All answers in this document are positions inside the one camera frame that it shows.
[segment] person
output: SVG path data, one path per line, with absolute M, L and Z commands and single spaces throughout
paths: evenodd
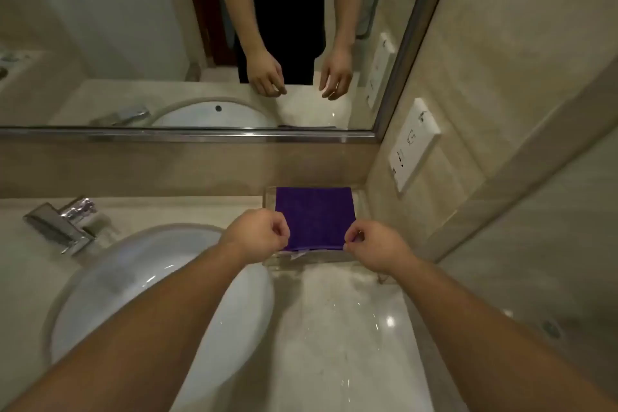
M 225 0 L 236 29 L 239 79 L 263 96 L 278 97 L 288 84 L 313 84 L 315 59 L 326 47 L 324 0 Z M 352 76 L 351 48 L 361 0 L 335 0 L 336 33 L 324 61 L 320 90 L 335 100 Z
M 121 308 L 6 411 L 169 410 L 227 287 L 289 236 L 281 213 L 244 213 L 218 244 Z M 618 411 L 526 328 L 415 257 L 393 229 L 359 220 L 345 240 L 365 267 L 394 277 L 413 300 L 470 410 Z

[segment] purple fabric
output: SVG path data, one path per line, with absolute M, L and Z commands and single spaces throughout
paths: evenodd
M 275 210 L 290 227 L 286 251 L 343 249 L 356 219 L 350 188 L 277 188 Z

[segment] person's left hand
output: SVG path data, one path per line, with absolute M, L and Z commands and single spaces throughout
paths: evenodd
M 223 232 L 219 244 L 238 248 L 245 264 L 267 260 L 287 246 L 290 228 L 281 212 L 255 209 L 239 216 Z
M 334 47 L 322 66 L 320 90 L 326 88 L 322 98 L 336 100 L 346 94 L 350 88 L 351 75 L 351 49 Z

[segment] mirror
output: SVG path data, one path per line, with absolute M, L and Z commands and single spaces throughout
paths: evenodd
M 0 126 L 369 130 L 414 5 L 0 0 Z

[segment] person's left arm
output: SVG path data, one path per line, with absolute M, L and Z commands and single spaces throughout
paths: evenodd
M 168 411 L 230 283 L 289 236 L 282 213 L 245 212 L 216 246 L 125 305 L 5 412 Z
M 335 0 L 336 33 L 320 77 L 322 98 L 336 100 L 347 93 L 352 76 L 351 48 L 356 39 L 361 0 Z

